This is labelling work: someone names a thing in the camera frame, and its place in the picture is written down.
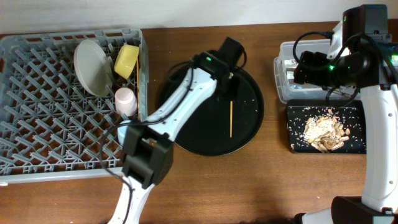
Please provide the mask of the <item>wooden chopstick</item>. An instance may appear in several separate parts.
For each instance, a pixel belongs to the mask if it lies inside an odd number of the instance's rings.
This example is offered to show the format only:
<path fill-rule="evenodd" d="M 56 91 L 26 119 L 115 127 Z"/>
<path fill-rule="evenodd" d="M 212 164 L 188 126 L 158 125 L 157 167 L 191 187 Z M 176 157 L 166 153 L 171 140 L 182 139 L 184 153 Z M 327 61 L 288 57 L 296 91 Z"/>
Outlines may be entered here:
<path fill-rule="evenodd" d="M 139 72 L 140 72 L 140 68 L 139 68 L 139 58 L 137 58 L 137 60 L 136 60 L 136 77 L 135 77 L 135 82 L 136 82 L 136 99 L 137 99 L 137 118 L 138 118 L 138 120 L 141 120 L 141 114 L 140 114 L 140 106 L 139 106 L 139 103 L 140 103 L 140 100 L 139 100 L 139 94 L 140 94 L 140 92 L 139 92 L 139 87 L 140 87 L 140 83 L 139 83 L 139 80 L 140 80 L 140 78 L 139 78 Z"/>
<path fill-rule="evenodd" d="M 229 137 L 233 136 L 233 101 L 229 103 Z"/>

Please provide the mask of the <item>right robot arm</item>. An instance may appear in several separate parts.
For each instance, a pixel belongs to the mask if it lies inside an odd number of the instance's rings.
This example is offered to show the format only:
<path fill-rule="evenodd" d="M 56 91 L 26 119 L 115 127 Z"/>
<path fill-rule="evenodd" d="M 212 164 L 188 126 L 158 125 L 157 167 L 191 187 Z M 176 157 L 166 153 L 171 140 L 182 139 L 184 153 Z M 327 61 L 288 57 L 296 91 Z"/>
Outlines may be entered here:
<path fill-rule="evenodd" d="M 359 197 L 337 196 L 329 209 L 299 213 L 294 223 L 397 222 L 397 44 L 388 32 L 387 6 L 363 4 L 346 10 L 338 31 L 325 32 L 330 55 L 295 57 L 294 80 L 328 93 L 353 86 L 366 126 L 366 179 Z"/>

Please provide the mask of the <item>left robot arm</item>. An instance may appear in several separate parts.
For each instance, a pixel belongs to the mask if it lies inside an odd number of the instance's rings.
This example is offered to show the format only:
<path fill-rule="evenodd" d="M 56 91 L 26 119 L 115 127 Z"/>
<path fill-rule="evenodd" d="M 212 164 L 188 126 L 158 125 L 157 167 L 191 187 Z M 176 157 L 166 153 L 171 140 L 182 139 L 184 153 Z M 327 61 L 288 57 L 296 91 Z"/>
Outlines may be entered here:
<path fill-rule="evenodd" d="M 187 74 L 165 103 L 144 121 L 123 121 L 104 132 L 108 136 L 124 131 L 121 173 L 107 173 L 122 182 L 122 190 L 110 223 L 139 223 L 152 189 L 169 173 L 174 160 L 173 144 L 181 128 L 195 110 L 215 93 L 232 97 L 246 58 L 244 47 L 227 37 L 218 50 L 204 51 L 187 61 Z"/>

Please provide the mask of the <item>grey plate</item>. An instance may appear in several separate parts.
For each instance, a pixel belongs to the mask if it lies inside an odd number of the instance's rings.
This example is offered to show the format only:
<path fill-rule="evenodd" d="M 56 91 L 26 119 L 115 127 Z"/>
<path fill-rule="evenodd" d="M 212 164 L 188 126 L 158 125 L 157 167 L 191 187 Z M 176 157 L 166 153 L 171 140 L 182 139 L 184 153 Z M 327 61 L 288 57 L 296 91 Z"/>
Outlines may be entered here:
<path fill-rule="evenodd" d="M 78 44 L 73 56 L 77 78 L 82 87 L 91 95 L 109 95 L 112 87 L 111 64 L 104 50 L 93 40 L 86 39 Z"/>

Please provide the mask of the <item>pink cup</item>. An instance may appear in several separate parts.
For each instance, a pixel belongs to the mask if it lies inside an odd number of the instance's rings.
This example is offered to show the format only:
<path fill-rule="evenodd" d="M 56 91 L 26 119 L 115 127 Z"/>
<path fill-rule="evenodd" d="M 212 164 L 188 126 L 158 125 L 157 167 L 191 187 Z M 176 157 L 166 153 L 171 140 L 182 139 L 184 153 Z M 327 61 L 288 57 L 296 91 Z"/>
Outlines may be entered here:
<path fill-rule="evenodd" d="M 120 88 L 115 93 L 115 108 L 119 115 L 133 116 L 137 112 L 137 99 L 130 88 Z"/>

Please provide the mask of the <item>food scraps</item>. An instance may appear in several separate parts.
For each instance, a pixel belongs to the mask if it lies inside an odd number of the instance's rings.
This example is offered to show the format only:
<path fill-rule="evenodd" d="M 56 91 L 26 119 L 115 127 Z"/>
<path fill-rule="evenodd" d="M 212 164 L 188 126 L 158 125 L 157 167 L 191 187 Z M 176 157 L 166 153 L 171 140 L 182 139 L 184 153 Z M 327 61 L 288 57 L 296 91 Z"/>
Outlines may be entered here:
<path fill-rule="evenodd" d="M 304 126 L 304 141 L 316 150 L 327 153 L 344 146 L 351 130 L 344 126 L 331 108 L 324 114 L 310 116 Z"/>

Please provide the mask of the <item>yellow bowl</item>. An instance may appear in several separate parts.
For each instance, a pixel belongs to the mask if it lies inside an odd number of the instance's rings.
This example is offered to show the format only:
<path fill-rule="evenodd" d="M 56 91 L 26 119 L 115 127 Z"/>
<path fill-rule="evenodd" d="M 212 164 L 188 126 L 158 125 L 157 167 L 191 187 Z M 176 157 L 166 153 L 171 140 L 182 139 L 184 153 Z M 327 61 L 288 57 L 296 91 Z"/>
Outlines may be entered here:
<path fill-rule="evenodd" d="M 135 45 L 124 44 L 116 58 L 114 71 L 121 77 L 128 79 L 136 66 L 139 51 L 139 47 Z"/>

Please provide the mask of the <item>light blue cup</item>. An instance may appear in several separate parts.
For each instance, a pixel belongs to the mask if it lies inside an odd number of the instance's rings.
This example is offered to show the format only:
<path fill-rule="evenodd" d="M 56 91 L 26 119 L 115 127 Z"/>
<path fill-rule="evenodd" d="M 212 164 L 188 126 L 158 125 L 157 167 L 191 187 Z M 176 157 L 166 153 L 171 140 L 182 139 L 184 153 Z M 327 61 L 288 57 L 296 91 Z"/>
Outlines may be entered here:
<path fill-rule="evenodd" d="M 127 131 L 127 124 L 129 122 L 130 122 L 130 120 L 122 121 L 120 124 L 120 127 L 118 128 L 118 131 L 117 131 L 118 141 L 121 146 L 124 144 L 124 139 L 126 137 L 126 131 Z"/>

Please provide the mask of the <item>white napkin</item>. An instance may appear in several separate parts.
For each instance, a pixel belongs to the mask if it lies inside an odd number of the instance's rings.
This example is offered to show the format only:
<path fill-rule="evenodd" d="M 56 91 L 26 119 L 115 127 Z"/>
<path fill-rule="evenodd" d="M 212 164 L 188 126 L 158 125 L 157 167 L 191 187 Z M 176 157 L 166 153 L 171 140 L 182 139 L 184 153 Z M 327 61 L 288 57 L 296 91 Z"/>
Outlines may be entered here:
<path fill-rule="evenodd" d="M 295 70 L 298 66 L 298 62 L 295 59 L 284 60 L 284 65 L 286 69 Z"/>

